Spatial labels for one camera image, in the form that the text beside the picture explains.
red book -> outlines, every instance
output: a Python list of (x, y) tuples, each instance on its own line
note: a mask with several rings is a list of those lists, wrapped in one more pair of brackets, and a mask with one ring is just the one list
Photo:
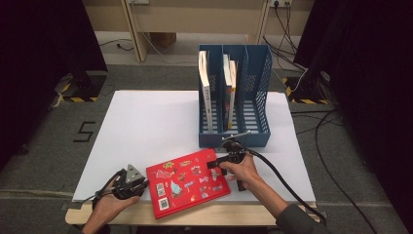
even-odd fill
[(146, 169), (155, 218), (171, 215), (231, 193), (215, 161), (213, 149), (204, 149)]

book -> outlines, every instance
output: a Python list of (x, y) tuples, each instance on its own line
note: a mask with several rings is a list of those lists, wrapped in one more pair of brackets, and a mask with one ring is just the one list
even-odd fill
[(235, 119), (234, 113), (234, 103), (235, 103), (235, 93), (237, 91), (237, 64), (234, 60), (230, 60), (230, 74), (231, 74), (231, 98), (230, 98), (230, 110), (228, 116), (228, 129), (232, 129), (233, 122)]
[(211, 148), (146, 168), (154, 216), (161, 218), (231, 193)]
[(210, 87), (207, 74), (207, 51), (200, 51), (198, 58), (198, 67), (200, 71), (200, 79), (202, 84), (202, 92), (204, 97), (204, 106), (206, 114), (206, 125), (209, 133), (213, 132), (212, 125), (212, 105), (210, 98)]
[(222, 122), (224, 132), (228, 130), (229, 115), (230, 115), (230, 101), (231, 101), (231, 72), (230, 72), (230, 58), (228, 55), (223, 55), (223, 70), (224, 70), (224, 85), (223, 93), (224, 98), (222, 99)]

white book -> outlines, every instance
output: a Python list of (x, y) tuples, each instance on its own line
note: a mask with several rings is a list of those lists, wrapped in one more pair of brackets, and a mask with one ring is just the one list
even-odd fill
[(235, 119), (234, 113), (234, 102), (235, 102), (235, 92), (237, 91), (237, 64), (234, 60), (230, 60), (230, 75), (231, 75), (231, 99), (230, 99), (230, 112), (228, 116), (228, 129), (230, 130), (233, 126)]
[(198, 59), (198, 67), (200, 70), (200, 77), (203, 89), (204, 104), (206, 108), (206, 124), (209, 133), (213, 132), (212, 126), (212, 106), (210, 98), (210, 87), (207, 74), (207, 51), (200, 51)]
[(230, 116), (230, 102), (231, 102), (231, 72), (230, 72), (230, 58), (228, 55), (223, 55), (223, 70), (224, 70), (224, 97), (222, 99), (222, 121), (224, 131), (228, 130), (229, 116)]

hand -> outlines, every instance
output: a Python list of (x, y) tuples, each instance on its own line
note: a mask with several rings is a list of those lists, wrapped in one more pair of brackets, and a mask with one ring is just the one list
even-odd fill
[[(114, 181), (107, 186), (107, 188), (112, 187)], [(128, 206), (137, 203), (140, 197), (134, 196), (127, 200), (119, 200), (113, 194), (108, 194), (102, 196), (100, 200), (96, 203), (94, 211), (83, 227), (82, 232), (85, 234), (96, 233), (103, 225), (112, 221), (121, 211), (123, 211)]]
[(245, 153), (243, 161), (239, 164), (223, 162), (219, 164), (219, 167), (228, 170), (233, 174), (227, 177), (229, 180), (241, 180), (243, 182), (243, 187), (248, 190), (250, 190), (257, 182), (264, 181), (258, 174), (252, 155), (249, 152)]

white tabletop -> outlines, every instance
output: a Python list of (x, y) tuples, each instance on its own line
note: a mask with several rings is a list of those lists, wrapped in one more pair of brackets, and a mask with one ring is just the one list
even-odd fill
[[(201, 150), (198, 109), (198, 91), (117, 91), (73, 200), (94, 195), (128, 164), (145, 175), (149, 166)], [(271, 161), (304, 201), (315, 202), (284, 94), (268, 93), (266, 114), (271, 136), (266, 147), (253, 150)], [(286, 201), (296, 201), (267, 165), (258, 158), (255, 163), (258, 173)], [(217, 201), (257, 201), (249, 191), (239, 192), (235, 182), (229, 183), (231, 194)], [(149, 192), (141, 199), (149, 201)]]

